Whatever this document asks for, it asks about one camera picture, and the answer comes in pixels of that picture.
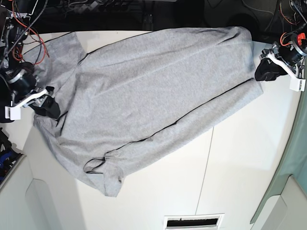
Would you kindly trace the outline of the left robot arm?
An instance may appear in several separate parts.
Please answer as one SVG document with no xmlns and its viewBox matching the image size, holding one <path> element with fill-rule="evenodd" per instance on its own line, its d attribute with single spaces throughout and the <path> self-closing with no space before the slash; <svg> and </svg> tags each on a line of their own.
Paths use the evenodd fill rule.
<svg viewBox="0 0 307 230">
<path fill-rule="evenodd" d="M 284 75 L 302 80 L 307 58 L 307 2 L 278 0 L 276 11 L 290 29 L 283 31 L 270 48 L 262 50 L 255 80 L 274 81 Z"/>
</svg>

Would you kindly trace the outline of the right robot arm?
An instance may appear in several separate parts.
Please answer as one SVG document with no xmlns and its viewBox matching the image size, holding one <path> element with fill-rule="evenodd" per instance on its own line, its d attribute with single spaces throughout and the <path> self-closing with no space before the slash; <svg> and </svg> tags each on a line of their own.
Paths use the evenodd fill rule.
<svg viewBox="0 0 307 230">
<path fill-rule="evenodd" d="M 11 123 L 21 118 L 21 108 L 30 107 L 37 115 L 57 119 L 60 108 L 53 97 L 54 87 L 40 87 L 35 68 L 48 56 L 46 45 L 33 28 L 48 2 L 2 0 L 5 8 L 0 27 L 0 121 Z M 23 57 L 24 41 L 29 36 L 39 44 L 35 60 Z"/>
</svg>

